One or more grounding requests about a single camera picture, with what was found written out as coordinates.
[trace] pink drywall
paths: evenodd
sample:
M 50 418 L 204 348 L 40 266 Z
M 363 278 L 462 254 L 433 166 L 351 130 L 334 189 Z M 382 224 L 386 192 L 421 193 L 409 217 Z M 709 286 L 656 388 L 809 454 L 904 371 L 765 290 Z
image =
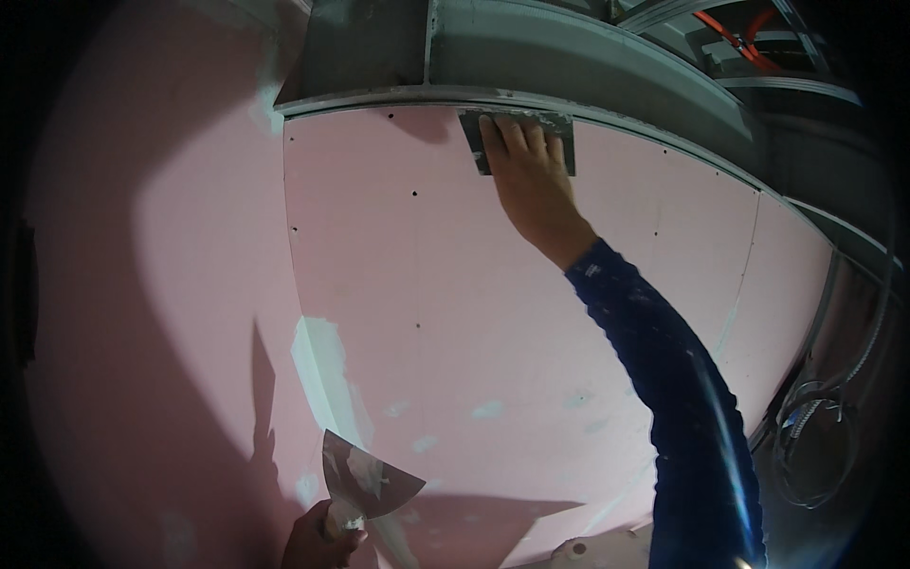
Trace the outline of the pink drywall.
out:
M 753 428 L 811 323 L 830 248 L 772 198 L 659 145 L 576 124 L 576 148 L 581 211 L 729 359 Z M 650 415 L 569 284 L 505 218 L 454 109 L 290 121 L 285 173 L 301 308 L 339 325 L 370 450 L 437 481 L 406 525 L 422 564 L 487 566 L 516 545 L 508 561 L 527 561 L 650 511 Z M 424 437 L 437 442 L 415 452 Z M 522 523 L 503 523 L 504 499 L 524 504 Z M 561 529 L 520 542 L 544 507 Z
M 517 563 L 646 515 L 649 414 L 571 287 L 509 226 L 454 112 L 340 113 L 273 135 L 268 44 L 187 4 L 114 13 L 55 108 L 27 204 L 41 278 L 29 402 L 101 557 L 277 561 L 325 495 L 289 353 L 301 314 L 339 325 L 370 449 L 432 481 L 401 512 L 425 569 Z M 709 349 L 729 332 L 723 353 L 748 371 L 728 381 L 760 415 L 799 342 L 738 350 L 804 333 L 829 250 L 704 164 L 576 128 L 582 210 Z M 777 302 L 790 310 L 771 318 Z M 393 562 L 373 534 L 360 566 L 377 562 L 370 545 Z

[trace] putty knife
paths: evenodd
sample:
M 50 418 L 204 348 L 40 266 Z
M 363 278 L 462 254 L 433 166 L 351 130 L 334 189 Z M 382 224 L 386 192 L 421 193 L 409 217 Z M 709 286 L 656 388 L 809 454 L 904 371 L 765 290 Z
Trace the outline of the putty knife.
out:
M 575 176 L 575 134 L 572 129 L 572 117 L 565 113 L 552 111 L 517 110 L 514 107 L 464 107 L 458 109 L 458 118 L 461 129 L 468 139 L 470 151 L 474 154 L 474 162 L 481 176 L 490 175 L 490 164 L 483 151 L 483 141 L 480 140 L 480 115 L 489 115 L 490 118 L 507 115 L 521 122 L 522 119 L 533 118 L 541 123 L 544 132 L 562 138 L 562 151 L 566 158 L 566 170 L 569 176 Z
M 367 519 L 398 510 L 426 484 L 328 429 L 322 438 L 322 471 L 332 499 L 344 500 Z

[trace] hand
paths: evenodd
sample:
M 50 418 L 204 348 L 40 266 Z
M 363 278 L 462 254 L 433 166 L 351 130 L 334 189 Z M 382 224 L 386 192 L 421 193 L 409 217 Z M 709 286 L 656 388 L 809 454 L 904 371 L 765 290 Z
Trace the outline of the hand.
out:
M 323 528 L 331 504 L 331 500 L 323 500 L 294 522 L 281 569 L 336 569 L 349 565 L 350 555 L 367 539 L 367 533 L 357 530 L 336 542 L 326 541 Z
M 480 117 L 480 135 L 500 203 L 522 237 L 568 270 L 597 240 L 575 208 L 562 140 L 541 125 Z

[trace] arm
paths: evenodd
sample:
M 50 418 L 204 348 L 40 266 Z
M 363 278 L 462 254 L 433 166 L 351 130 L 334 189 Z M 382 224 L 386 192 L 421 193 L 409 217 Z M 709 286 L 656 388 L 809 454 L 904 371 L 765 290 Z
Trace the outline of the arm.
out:
M 535 123 L 481 121 L 500 202 L 564 270 L 653 412 L 657 496 L 651 567 L 764 564 L 762 512 L 743 419 L 707 350 L 574 206 L 561 142 Z

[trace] dark blue sleeve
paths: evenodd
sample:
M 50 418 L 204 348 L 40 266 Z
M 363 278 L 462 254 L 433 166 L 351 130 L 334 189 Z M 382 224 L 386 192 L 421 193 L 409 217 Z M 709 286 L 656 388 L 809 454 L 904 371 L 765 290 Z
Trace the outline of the dark blue sleeve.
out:
M 743 417 L 698 337 L 638 269 L 598 240 L 566 272 L 653 412 L 652 569 L 765 567 Z

